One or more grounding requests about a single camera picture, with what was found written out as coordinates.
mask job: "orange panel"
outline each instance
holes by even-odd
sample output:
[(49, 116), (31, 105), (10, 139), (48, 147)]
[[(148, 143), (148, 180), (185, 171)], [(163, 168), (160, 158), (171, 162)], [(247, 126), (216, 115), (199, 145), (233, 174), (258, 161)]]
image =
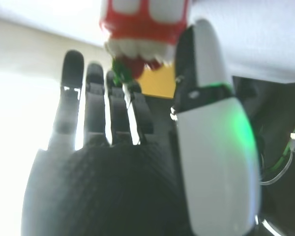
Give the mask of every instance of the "orange panel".
[(145, 70), (139, 83), (146, 95), (172, 98), (175, 91), (174, 68), (163, 67), (155, 72)]

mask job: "red and white toy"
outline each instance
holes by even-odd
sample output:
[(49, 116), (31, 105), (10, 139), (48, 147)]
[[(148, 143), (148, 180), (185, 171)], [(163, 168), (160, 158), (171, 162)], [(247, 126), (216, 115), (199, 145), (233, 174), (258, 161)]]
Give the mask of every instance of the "red and white toy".
[(144, 67), (170, 63), (187, 27), (190, 0), (103, 0), (100, 26), (110, 33), (106, 49), (138, 79)]

